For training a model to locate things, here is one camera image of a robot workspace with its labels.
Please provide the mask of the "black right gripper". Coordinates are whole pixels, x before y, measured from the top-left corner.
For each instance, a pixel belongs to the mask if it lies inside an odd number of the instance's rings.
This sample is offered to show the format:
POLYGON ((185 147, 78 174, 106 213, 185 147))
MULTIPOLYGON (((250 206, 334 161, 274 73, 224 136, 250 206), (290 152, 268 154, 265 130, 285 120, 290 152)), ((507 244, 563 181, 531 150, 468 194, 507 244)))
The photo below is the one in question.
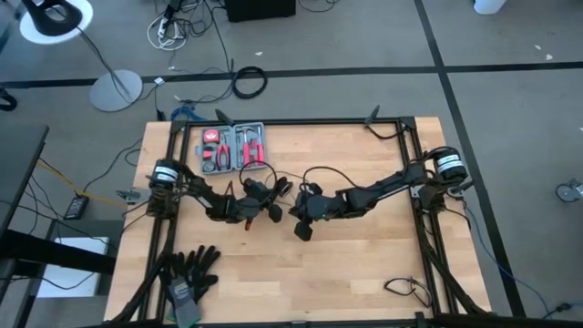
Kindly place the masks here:
POLYGON ((313 216, 309 213, 309 201, 313 198, 311 193, 299 193, 291 208, 291 215, 299 221, 294 228, 294 234, 302 241, 312 238, 313 216))

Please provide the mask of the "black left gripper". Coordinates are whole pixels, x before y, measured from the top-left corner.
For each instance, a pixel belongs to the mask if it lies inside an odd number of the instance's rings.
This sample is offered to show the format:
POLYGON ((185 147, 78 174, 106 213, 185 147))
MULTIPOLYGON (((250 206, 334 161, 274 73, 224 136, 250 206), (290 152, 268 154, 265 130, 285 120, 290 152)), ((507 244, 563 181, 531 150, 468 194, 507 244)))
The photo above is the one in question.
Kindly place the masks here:
MULTIPOLYGON (((285 195, 285 184, 277 183, 273 188, 264 191, 265 200, 275 200, 285 195)), ((236 200, 235 215, 238 219, 254 219, 262 210, 261 202, 257 199, 245 197, 236 200)), ((281 222, 282 208, 272 201, 267 206, 268 216, 274 223, 281 222)))

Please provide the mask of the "black work glove grey cuff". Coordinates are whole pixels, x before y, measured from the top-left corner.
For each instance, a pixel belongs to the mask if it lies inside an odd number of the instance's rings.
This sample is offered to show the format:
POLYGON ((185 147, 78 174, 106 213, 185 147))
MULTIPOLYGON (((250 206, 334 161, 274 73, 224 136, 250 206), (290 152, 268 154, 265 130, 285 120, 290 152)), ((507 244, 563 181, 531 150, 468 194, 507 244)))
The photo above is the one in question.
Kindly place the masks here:
POLYGON ((160 279, 172 304, 178 328, 192 328, 201 319, 201 313, 194 300, 194 288, 182 253, 169 255, 169 262, 160 273, 160 279))

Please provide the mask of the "black box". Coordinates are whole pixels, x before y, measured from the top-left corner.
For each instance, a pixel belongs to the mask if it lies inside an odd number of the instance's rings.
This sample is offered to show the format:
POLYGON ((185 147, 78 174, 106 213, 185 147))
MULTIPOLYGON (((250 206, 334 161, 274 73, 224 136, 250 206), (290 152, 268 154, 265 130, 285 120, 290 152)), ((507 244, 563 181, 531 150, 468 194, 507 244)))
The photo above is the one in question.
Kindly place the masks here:
POLYGON ((224 0, 224 3, 232 23, 296 14, 296 0, 224 0))

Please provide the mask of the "black power adapter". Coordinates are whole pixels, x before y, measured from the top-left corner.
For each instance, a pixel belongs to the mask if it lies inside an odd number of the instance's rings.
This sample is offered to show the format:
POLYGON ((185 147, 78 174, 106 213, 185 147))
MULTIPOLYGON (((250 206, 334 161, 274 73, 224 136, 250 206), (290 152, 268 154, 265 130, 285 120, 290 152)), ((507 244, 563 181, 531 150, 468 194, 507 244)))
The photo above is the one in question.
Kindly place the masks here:
POLYGON ((88 203, 89 197, 83 195, 75 196, 69 203, 63 218, 65 220, 80 220, 85 213, 88 203))

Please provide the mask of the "grey round stand base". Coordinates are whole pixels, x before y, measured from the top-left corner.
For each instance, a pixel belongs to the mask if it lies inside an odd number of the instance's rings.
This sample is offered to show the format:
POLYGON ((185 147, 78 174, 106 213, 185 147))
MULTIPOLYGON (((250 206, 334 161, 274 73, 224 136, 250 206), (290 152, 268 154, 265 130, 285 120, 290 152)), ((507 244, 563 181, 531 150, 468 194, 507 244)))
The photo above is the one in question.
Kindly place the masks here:
POLYGON ((131 106, 141 96, 141 77, 130 70, 115 70, 100 77, 89 93, 90 103, 98 110, 116 112, 131 106))

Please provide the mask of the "white power strip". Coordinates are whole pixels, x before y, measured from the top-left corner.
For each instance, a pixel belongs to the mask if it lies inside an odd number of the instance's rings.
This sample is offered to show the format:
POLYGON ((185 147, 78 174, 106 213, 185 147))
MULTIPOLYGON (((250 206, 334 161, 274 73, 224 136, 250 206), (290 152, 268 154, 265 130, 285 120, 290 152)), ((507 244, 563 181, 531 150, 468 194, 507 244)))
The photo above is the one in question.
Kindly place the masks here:
POLYGON ((161 51, 176 51, 187 43, 184 28, 174 19, 168 20, 163 14, 150 23, 146 30, 146 36, 149 44, 161 51))

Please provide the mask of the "white cabinet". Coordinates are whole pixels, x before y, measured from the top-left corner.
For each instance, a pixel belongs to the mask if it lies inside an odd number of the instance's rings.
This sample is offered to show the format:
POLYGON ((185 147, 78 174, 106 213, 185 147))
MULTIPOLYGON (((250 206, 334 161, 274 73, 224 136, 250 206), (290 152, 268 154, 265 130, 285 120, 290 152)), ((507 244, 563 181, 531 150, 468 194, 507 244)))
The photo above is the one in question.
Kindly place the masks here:
MULTIPOLYGON (((100 255, 108 251, 109 237, 56 237, 54 241, 100 255)), ((100 273, 65 268, 53 264, 46 266, 36 293, 37 298, 83 298, 97 295, 100 273)))

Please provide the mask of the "black desk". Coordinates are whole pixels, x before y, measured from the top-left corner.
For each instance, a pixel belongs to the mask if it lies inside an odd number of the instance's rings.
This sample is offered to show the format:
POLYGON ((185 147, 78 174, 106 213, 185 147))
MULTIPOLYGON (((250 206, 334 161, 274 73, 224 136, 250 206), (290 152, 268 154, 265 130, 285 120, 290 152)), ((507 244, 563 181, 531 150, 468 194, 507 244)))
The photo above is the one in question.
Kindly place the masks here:
POLYGON ((9 224, 45 144, 48 126, 0 122, 0 281, 15 274, 18 260, 111 274, 116 259, 41 239, 9 224))

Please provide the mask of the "grey caster wheel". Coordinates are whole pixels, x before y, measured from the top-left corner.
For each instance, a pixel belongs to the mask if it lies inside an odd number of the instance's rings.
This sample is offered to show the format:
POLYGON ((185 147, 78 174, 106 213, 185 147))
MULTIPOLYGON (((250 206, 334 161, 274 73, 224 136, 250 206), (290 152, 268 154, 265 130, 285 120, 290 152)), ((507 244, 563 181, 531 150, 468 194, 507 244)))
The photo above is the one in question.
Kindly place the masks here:
POLYGON ((583 182, 571 179, 566 183, 559 184, 555 192, 563 202, 583 200, 583 182))

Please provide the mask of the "black floor plug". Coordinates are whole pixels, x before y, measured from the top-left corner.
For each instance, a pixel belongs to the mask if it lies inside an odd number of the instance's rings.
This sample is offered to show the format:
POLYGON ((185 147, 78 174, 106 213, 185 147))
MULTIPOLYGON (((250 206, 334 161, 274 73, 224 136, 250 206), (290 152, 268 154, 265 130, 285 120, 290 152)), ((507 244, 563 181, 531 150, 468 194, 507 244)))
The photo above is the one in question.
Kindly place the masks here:
POLYGON ((575 306, 574 303, 571 302, 563 302, 555 307, 553 310, 549 311, 543 316, 543 319, 550 319, 554 314, 562 313, 571 310, 575 306))

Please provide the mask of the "white container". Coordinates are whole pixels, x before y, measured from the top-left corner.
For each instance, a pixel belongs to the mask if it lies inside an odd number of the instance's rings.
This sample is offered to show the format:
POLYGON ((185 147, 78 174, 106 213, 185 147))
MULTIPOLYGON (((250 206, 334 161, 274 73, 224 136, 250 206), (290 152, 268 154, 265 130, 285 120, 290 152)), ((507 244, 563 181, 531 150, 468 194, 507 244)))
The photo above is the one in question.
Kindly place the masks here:
POLYGON ((477 14, 493 15, 498 13, 507 0, 475 0, 473 8, 477 14))

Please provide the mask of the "red handled hammer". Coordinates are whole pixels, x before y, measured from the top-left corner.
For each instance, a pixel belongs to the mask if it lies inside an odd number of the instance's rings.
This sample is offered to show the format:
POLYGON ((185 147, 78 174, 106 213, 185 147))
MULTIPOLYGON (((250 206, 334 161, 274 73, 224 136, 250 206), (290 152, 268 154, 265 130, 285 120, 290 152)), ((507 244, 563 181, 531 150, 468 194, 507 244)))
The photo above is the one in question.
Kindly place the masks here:
POLYGON ((256 135, 251 127, 239 128, 238 132, 240 134, 241 164, 248 169, 251 167, 251 148, 256 135))

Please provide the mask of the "red handled pliers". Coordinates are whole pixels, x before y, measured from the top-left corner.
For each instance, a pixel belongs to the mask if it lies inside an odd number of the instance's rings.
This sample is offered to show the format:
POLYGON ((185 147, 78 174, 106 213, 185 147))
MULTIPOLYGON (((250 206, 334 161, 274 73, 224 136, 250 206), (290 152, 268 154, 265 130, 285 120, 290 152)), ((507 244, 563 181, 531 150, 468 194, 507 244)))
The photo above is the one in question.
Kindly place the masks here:
POLYGON ((220 133, 220 143, 217 146, 216 165, 218 170, 230 168, 230 147, 227 134, 220 133))

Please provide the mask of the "grey metal mounting bracket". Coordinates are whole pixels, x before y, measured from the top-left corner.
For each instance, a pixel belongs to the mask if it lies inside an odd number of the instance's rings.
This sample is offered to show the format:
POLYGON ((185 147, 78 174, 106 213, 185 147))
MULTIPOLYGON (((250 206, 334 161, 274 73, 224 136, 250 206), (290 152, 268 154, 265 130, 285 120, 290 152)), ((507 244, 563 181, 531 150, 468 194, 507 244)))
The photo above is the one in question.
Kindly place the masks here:
POLYGON ((147 202, 151 195, 150 190, 135 189, 117 190, 116 194, 127 203, 127 205, 136 205, 147 202))

